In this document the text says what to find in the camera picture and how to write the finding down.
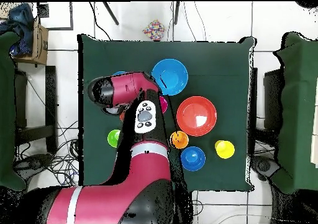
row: blue bowl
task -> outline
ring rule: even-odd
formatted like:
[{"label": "blue bowl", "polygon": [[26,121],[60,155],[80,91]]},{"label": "blue bowl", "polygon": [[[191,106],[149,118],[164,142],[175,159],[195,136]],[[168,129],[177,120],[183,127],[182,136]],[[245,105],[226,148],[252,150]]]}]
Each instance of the blue bowl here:
[{"label": "blue bowl", "polygon": [[113,75],[120,75],[120,74],[123,74],[123,73],[125,73],[125,71],[118,71],[118,72],[114,73]]},{"label": "blue bowl", "polygon": [[175,59],[159,61],[152,69],[152,76],[164,96],[179,94],[188,82],[186,67]]},{"label": "blue bowl", "polygon": [[206,162],[206,155],[202,149],[196,146],[189,146],[181,153],[182,166],[188,171],[201,169]]}]

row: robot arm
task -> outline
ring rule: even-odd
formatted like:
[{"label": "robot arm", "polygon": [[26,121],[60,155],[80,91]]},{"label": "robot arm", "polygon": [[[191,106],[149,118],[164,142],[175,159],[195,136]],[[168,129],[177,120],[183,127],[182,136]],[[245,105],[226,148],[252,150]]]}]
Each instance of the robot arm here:
[{"label": "robot arm", "polygon": [[130,105],[111,178],[98,186],[33,190],[20,205],[29,212],[21,213],[22,221],[171,224],[173,198],[168,145],[158,91],[157,85],[143,73],[93,80],[88,94],[95,104],[107,109]]}]

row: blue cup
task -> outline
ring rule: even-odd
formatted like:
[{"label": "blue cup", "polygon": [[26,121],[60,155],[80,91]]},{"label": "blue cup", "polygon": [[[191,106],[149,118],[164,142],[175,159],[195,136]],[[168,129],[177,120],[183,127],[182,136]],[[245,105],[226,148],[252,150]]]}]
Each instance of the blue cup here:
[{"label": "blue cup", "polygon": [[202,149],[196,146],[189,146],[181,153],[182,166],[188,171],[201,169],[206,162],[206,155]]}]

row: dark green table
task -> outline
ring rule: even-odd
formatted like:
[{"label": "dark green table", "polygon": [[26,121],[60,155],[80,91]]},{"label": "dark green table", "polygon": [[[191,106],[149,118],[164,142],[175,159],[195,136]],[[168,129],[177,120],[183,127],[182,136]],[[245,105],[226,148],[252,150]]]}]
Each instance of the dark green table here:
[{"label": "dark green table", "polygon": [[[82,35],[84,74],[84,184],[100,184],[112,174],[116,149],[107,143],[107,134],[121,129],[119,117],[108,116],[87,96],[88,83],[116,71],[151,73],[160,60],[174,58],[188,70],[189,81],[182,93],[171,96],[173,112],[190,96],[204,96],[217,109],[217,122],[210,133],[189,137],[189,146],[206,154],[204,167],[184,170],[188,190],[251,190],[245,181],[247,153],[247,103],[249,49],[253,38],[241,43],[208,42],[101,42]],[[171,109],[164,114],[167,135],[175,131]],[[224,160],[216,155],[214,143],[229,140],[235,154]]]}]

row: yellow cup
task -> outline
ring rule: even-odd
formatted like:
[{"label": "yellow cup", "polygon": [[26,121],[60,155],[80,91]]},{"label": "yellow cup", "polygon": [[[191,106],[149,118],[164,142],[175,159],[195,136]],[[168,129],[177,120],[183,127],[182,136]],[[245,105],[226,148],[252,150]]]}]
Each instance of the yellow cup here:
[{"label": "yellow cup", "polygon": [[219,140],[215,144],[216,153],[220,158],[230,158],[234,155],[235,148],[230,141]]},{"label": "yellow cup", "polygon": [[170,136],[170,143],[177,149],[185,148],[189,143],[189,137],[185,132],[173,132]]}]

